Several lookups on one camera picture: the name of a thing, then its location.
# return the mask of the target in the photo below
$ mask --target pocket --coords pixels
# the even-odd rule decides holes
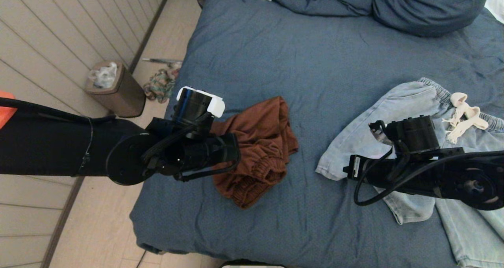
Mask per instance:
[[[434,86],[424,86],[419,89],[405,89],[399,92],[394,92],[391,96],[387,96],[387,100],[419,100],[421,97],[436,98],[436,89]]]

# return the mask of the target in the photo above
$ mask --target light blue jeans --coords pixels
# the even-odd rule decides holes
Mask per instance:
[[[489,124],[486,130],[472,126],[459,137],[457,144],[447,141],[446,131],[450,125],[443,119],[450,119],[455,112],[450,96],[450,92],[427,78],[398,85],[332,141],[319,161],[317,173],[341,180],[347,177],[342,169],[348,166],[350,155],[378,158],[386,153],[390,146],[377,142],[369,131],[368,124],[377,120],[388,123],[430,115],[441,148],[463,147],[466,153],[504,150],[504,120],[483,113],[480,117]],[[471,105],[471,94],[468,94],[468,103]],[[400,192],[393,192],[384,201],[400,225],[427,220],[436,206],[459,265],[504,267],[504,209],[479,211],[458,200]]]

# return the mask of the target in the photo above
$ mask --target blue bedsheet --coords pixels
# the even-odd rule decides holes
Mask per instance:
[[[175,88],[223,97],[223,119],[283,96],[299,152],[286,178],[247,210],[220,196],[211,178],[153,176],[131,213],[137,243],[305,268],[456,266],[437,212],[398,225],[384,202],[356,206],[355,182],[328,180],[315,168],[349,122],[392,87],[424,76],[504,117],[502,47],[504,26],[486,10],[460,31],[419,38],[369,17],[309,17],[266,1],[206,0]],[[362,198],[375,194],[371,186],[362,191]]]

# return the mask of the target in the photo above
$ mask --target black cable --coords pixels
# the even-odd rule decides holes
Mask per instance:
[[[382,157],[380,157],[378,160],[375,160],[371,163],[371,165],[365,169],[362,174],[360,175],[359,177],[359,181],[357,182],[357,186],[355,187],[355,191],[353,191],[353,201],[357,204],[357,205],[360,205],[360,201],[359,201],[359,190],[360,190],[360,186],[362,185],[362,182],[364,182],[364,178],[367,176],[367,173],[369,173],[369,170],[371,170],[374,166],[376,166],[377,164],[381,163],[383,160],[385,160],[386,157],[390,156],[390,154],[392,154],[392,150],[394,148],[390,148],[390,150],[385,153]]]
[[[439,166],[440,164],[445,164],[447,162],[451,162],[451,161],[459,160],[459,159],[471,159],[473,157],[488,157],[488,156],[497,156],[497,155],[504,155],[504,150],[503,151],[491,151],[491,152],[473,152],[473,153],[454,155],[454,156],[450,156],[450,157],[444,157],[444,158],[439,159],[437,161],[430,162],[429,164],[422,166],[421,168],[404,176],[403,178],[400,178],[391,187],[389,187],[388,189],[385,189],[380,194],[376,195],[374,198],[371,198],[370,200],[367,200],[367,201],[372,201],[371,203],[374,203],[378,200],[382,200],[385,196],[388,196],[390,193],[392,193],[393,191],[395,191],[399,187],[403,186],[406,182],[409,182],[412,178],[418,176],[419,174],[421,174],[421,173],[423,173],[423,172],[425,172],[435,166]]]
[[[145,250],[144,254],[142,254],[142,257],[140,257],[140,261],[138,261],[137,268],[140,267],[140,264],[142,264],[142,260],[144,259],[145,254],[147,254],[147,250]]]
[[[165,137],[161,141],[157,142],[156,144],[154,144],[153,147],[146,150],[146,152],[142,155],[142,161],[145,164],[147,164],[153,156],[160,153],[160,151],[166,149],[171,144],[175,143],[175,141],[178,141],[179,139],[184,137],[184,135],[193,131],[193,129],[195,129],[199,125],[200,122],[204,121],[205,119],[207,119],[211,115],[212,115],[211,113],[206,112],[203,115],[201,115],[200,117],[198,117],[197,119],[195,119],[193,124],[187,125],[185,128],[182,128],[181,130],[175,132],[173,135],[170,135],[169,137]]]
[[[225,168],[218,169],[218,170],[198,172],[198,173],[191,174],[189,176],[182,176],[182,175],[180,175],[180,177],[175,176],[175,179],[186,182],[186,181],[193,180],[196,178],[225,173],[225,172],[232,171],[232,170],[236,169],[236,167],[238,166],[238,164],[240,162],[241,162],[241,152],[240,152],[240,150],[238,150],[238,157],[236,158],[236,161],[234,161],[234,163],[231,164],[231,166],[227,166]]]
[[[46,107],[45,105],[38,105],[34,103],[8,98],[0,98],[0,107],[16,108],[23,112],[43,114],[46,116],[52,116],[59,119],[65,119],[80,123],[89,123],[89,120],[91,120],[93,123],[101,123],[115,119],[115,115],[90,119],[85,116],[78,116],[60,110],[56,110],[53,108],[49,108]]]
[[[408,149],[408,146],[406,146],[406,144],[403,142],[403,141],[397,141],[397,145],[399,146],[399,148],[401,148],[401,153],[403,154],[401,159],[399,160],[399,162],[397,163],[397,165],[394,167],[394,169],[391,171],[391,173],[388,174],[388,176],[392,176],[392,177],[395,177],[397,176],[399,173],[401,173],[401,171],[404,169],[404,167],[408,164],[409,160],[410,160],[410,157],[411,157],[411,154],[409,152],[409,149]],[[390,149],[387,154],[385,155],[390,155],[390,153],[392,153],[392,149]],[[376,163],[373,163],[372,166],[375,166],[376,164],[380,163],[381,161],[383,161],[384,157],[381,157],[379,160],[376,161]],[[371,169],[371,167],[367,168],[364,172],[363,172],[363,176],[365,177],[364,174],[367,175],[367,173],[369,173],[369,170]],[[360,189],[360,185],[362,184],[362,182],[364,181],[364,179],[361,177],[359,178],[359,182],[358,182],[358,186],[355,188],[355,191],[354,191],[354,195],[353,195],[353,201],[355,202],[355,204],[359,205],[359,206],[367,206],[367,205],[371,205],[379,200],[381,200],[383,197],[387,196],[383,196],[383,197],[379,197],[379,194],[377,196],[374,196],[373,198],[369,198],[368,200],[364,200],[364,201],[359,201],[359,189]]]
[[[86,149],[86,152],[82,156],[81,167],[79,168],[79,171],[78,171],[79,173],[83,169],[83,167],[86,166],[87,162],[89,162],[89,160],[91,159],[91,155],[89,153],[89,149],[91,148],[91,145],[93,144],[94,128],[93,128],[93,123],[92,123],[92,121],[91,121],[90,118],[88,118],[88,121],[89,121],[89,126],[91,128],[91,135],[90,135],[90,138],[89,138],[89,144],[88,144],[88,147]]]

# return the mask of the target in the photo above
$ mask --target floor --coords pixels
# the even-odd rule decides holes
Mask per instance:
[[[196,0],[168,0],[142,57],[182,60],[200,7]],[[140,84],[163,66],[139,62],[133,76]],[[142,116],[131,119],[143,128],[163,117],[167,103],[147,101]],[[51,268],[135,268],[144,250],[135,244],[131,212],[142,185],[120,186],[108,178],[87,177],[72,207]],[[140,268],[217,268],[223,261],[191,253],[147,253]]]

